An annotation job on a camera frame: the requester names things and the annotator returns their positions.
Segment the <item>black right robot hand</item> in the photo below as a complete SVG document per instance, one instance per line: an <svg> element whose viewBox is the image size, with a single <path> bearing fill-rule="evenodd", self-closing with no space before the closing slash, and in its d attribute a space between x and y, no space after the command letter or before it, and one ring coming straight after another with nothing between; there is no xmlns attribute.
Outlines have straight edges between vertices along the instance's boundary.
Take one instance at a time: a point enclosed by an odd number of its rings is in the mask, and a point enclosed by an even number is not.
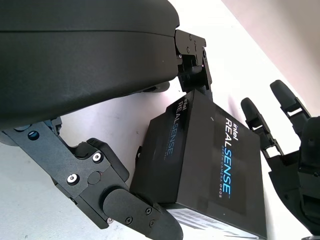
<svg viewBox="0 0 320 240"><path fill-rule="evenodd" d="M312 117L299 98L281 80L270 84L280 108L300 139L297 151L284 154L265 119L248 98L241 101L248 128L259 136L260 150L271 171L273 187L290 213L320 238L320 118Z"/></svg>

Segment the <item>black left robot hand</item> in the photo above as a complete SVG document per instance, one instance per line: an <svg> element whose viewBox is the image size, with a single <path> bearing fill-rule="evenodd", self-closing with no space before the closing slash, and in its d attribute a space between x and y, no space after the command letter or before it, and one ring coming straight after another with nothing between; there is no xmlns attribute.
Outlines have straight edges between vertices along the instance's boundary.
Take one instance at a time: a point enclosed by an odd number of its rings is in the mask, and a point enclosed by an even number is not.
<svg viewBox="0 0 320 240"><path fill-rule="evenodd" d="M114 98L162 92L212 97L204 38L179 30L167 0L3 0L0 140L21 148L99 228L113 219L152 240L181 240L178 221L131 193L129 172L103 141L75 147L61 116Z"/></svg>

